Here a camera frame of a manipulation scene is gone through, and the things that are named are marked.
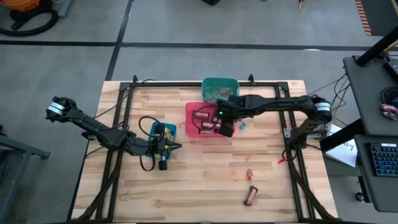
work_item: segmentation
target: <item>red tray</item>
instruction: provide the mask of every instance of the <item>red tray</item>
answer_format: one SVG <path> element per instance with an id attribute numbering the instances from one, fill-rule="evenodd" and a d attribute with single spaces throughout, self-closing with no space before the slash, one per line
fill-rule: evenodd
<path id="1" fill-rule="evenodd" d="M 208 122 L 212 123 L 213 121 L 213 114 L 214 114 L 214 105 L 215 103 L 207 103 L 207 102 L 191 102 L 185 105 L 185 132 L 190 138 L 206 138 L 206 137 L 224 137 L 222 134 L 218 134 L 218 130 L 214 134 L 199 134 L 199 130 L 195 125 L 192 124 L 192 115 L 194 110 L 198 110 L 204 106 L 210 106 L 207 108 L 203 108 L 200 111 L 206 112 L 210 114 Z M 198 127 L 201 127 L 201 122 L 206 121 L 205 119 L 200 118 L 193 118 L 193 122 Z"/>

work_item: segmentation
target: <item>black keyboard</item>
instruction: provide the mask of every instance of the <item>black keyboard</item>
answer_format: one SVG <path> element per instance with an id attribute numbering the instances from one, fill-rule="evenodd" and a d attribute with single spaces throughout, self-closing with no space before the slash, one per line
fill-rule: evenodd
<path id="1" fill-rule="evenodd" d="M 374 175 L 398 177 L 398 147 L 396 144 L 369 143 Z"/>

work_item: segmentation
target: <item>wooden table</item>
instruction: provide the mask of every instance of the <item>wooden table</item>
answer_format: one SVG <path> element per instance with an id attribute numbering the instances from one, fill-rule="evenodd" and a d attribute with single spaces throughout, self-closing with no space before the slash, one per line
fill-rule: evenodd
<path id="1" fill-rule="evenodd" d="M 306 94 L 303 81 L 288 83 L 292 96 Z M 119 84 L 104 83 L 98 114 L 116 103 Z M 277 163 L 284 149 L 278 112 L 256 116 L 245 130 L 237 130 L 232 138 L 190 139 L 185 134 L 185 104 L 202 101 L 200 92 L 199 87 L 139 87 L 134 90 L 130 130 L 146 139 L 137 122 L 141 116 L 150 115 L 161 122 L 177 125 L 176 142 L 183 147 L 172 153 L 167 171 L 159 171 L 156 167 L 145 172 L 138 157 L 124 155 L 114 222 L 296 221 L 287 163 Z M 275 97 L 275 91 L 270 87 L 241 87 L 240 94 Z M 98 120 L 111 126 L 113 117 L 111 111 Z M 296 112 L 295 117 L 298 125 L 306 118 L 300 112 Z M 144 119 L 142 127 L 149 131 L 152 123 L 152 120 Z M 313 140 L 308 143 L 318 144 Z M 88 152 L 98 146 L 97 142 L 91 142 Z M 321 152 L 308 147 L 303 150 L 303 156 L 311 190 L 337 217 Z M 81 215 L 100 190 L 105 158 L 105 149 L 87 157 L 72 218 Z M 144 161 L 149 167 L 150 159 Z M 246 180 L 248 169 L 253 170 L 251 182 Z M 243 200 L 250 185 L 259 191 L 253 206 L 247 207 Z M 306 214 L 304 194 L 300 193 Z"/>

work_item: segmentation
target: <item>black desk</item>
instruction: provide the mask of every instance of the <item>black desk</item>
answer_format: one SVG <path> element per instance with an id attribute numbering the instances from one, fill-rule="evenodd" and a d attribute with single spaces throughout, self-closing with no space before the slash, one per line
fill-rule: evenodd
<path id="1" fill-rule="evenodd" d="M 380 212 L 398 212 L 398 190 L 395 190 L 398 178 L 373 176 L 371 161 L 363 146 L 364 143 L 373 141 L 398 143 L 398 122 L 385 117 L 380 111 L 380 92 L 398 84 L 383 68 L 385 60 L 374 59 L 368 67 L 358 66 L 353 57 L 344 58 L 343 62 L 361 119 L 321 140 L 322 151 L 333 149 L 355 137 L 361 171 L 359 181 L 365 199 L 373 202 Z"/>
<path id="2" fill-rule="evenodd" d="M 357 135 L 354 139 L 358 149 L 361 173 L 366 180 L 366 186 L 363 189 L 364 197 L 369 197 L 374 208 L 379 212 L 398 212 L 398 178 L 373 175 L 373 168 L 369 163 L 369 149 L 365 146 L 368 142 L 398 144 L 398 138 Z"/>
<path id="3" fill-rule="evenodd" d="M 11 166 L 0 185 L 0 223 L 4 223 L 30 157 L 38 155 L 42 159 L 48 159 L 50 153 L 14 141 L 3 135 L 0 135 L 0 146 L 6 146 L 11 149 L 7 150 Z"/>

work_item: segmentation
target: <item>gray floor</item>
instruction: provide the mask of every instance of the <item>gray floor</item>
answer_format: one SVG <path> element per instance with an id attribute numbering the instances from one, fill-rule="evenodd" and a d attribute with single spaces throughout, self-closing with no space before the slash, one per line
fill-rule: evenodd
<path id="1" fill-rule="evenodd" d="M 69 15 L 35 37 L 0 40 L 115 42 L 128 0 L 75 0 Z M 354 0 L 308 0 L 298 13 L 296 0 L 222 0 L 210 7 L 199 0 L 135 0 L 124 42 L 269 45 L 370 46 Z M 29 22 L 34 27 L 46 16 Z M 0 9 L 0 26 L 9 26 Z M 51 151 L 48 161 L 33 158 L 19 189 L 11 218 L 29 223 L 66 219 L 87 141 L 72 124 L 50 123 L 51 98 L 68 96 L 94 114 L 113 47 L 0 45 L 0 124 L 11 138 Z M 112 80 L 201 80 L 205 77 L 305 80 L 307 91 L 344 74 L 342 59 L 362 52 L 123 47 Z M 331 100 L 333 87 L 317 94 Z M 352 92 L 339 110 L 356 120 Z M 330 177 L 339 217 L 348 221 L 394 223 L 397 214 L 379 213 L 354 199 L 352 177 Z"/>

